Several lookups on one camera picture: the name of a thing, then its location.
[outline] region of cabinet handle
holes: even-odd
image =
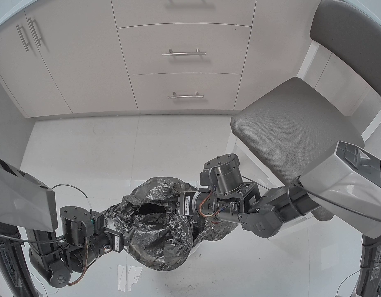
[[[24,39],[24,36],[23,36],[23,33],[21,32],[21,29],[24,29],[24,26],[20,27],[18,24],[16,24],[16,28],[17,28],[17,31],[19,33],[20,39],[23,42],[25,51],[28,52],[29,51],[28,46],[30,45],[30,41],[28,43],[26,43],[25,39]]]
[[[177,95],[175,92],[173,92],[173,96],[167,96],[168,98],[204,98],[204,95],[199,95],[198,92],[196,92],[194,95]]]
[[[168,53],[162,53],[162,56],[190,56],[190,55],[207,55],[206,52],[201,52],[196,49],[196,52],[176,52],[174,53],[172,49],[169,49]]]
[[[31,30],[31,33],[33,34],[35,43],[38,45],[38,47],[41,47],[42,45],[41,45],[40,41],[41,41],[42,37],[38,37],[38,35],[36,34],[34,22],[35,22],[35,20],[31,20],[30,17],[28,18],[28,25],[30,26],[30,30]]]

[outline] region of robotic arm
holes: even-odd
[[[30,261],[53,287],[78,283],[102,255],[130,245],[134,229],[122,234],[104,227],[97,211],[66,206],[60,209],[63,235],[58,228],[54,191],[35,177],[0,160],[0,271],[15,297],[38,297],[21,244],[29,242]],[[26,229],[20,239],[18,226]],[[71,273],[81,276],[70,283]]]
[[[289,186],[262,197],[257,183],[243,182],[235,154],[208,161],[198,192],[180,196],[182,215],[230,221],[268,238],[281,226],[323,206],[362,232],[361,270],[352,297],[377,297],[381,289],[381,161],[365,150],[338,142],[313,161]]]

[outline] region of gray upholstery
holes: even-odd
[[[286,185],[335,142],[364,146],[350,121],[297,77],[233,116],[230,126],[233,134]]]
[[[310,37],[341,58],[381,96],[381,26],[372,18],[343,1],[322,0]]]

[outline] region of chair seat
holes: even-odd
[[[233,116],[230,126],[286,185],[337,141],[364,147],[348,118],[297,77]]]

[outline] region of drawer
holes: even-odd
[[[174,72],[241,74],[250,27],[227,24],[175,23],[118,29],[129,75]],[[205,55],[162,56],[162,53]]]
[[[232,110],[241,75],[149,74],[130,76],[139,110]],[[203,97],[168,98],[175,95]]]
[[[201,22],[251,26],[255,0],[112,0],[116,25]]]

